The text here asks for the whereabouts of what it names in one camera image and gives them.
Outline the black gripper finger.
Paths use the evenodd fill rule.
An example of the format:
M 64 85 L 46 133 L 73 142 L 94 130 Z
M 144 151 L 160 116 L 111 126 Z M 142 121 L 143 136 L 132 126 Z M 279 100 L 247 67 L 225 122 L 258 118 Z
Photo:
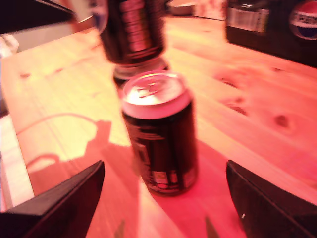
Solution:
M 228 160 L 230 196 L 249 238 L 315 238 L 317 207 Z
M 52 0 L 2 0 L 0 32 L 11 33 L 63 23 L 74 19 L 75 13 Z
M 0 214 L 2 238 L 84 238 L 105 177 L 97 161 L 83 171 Z

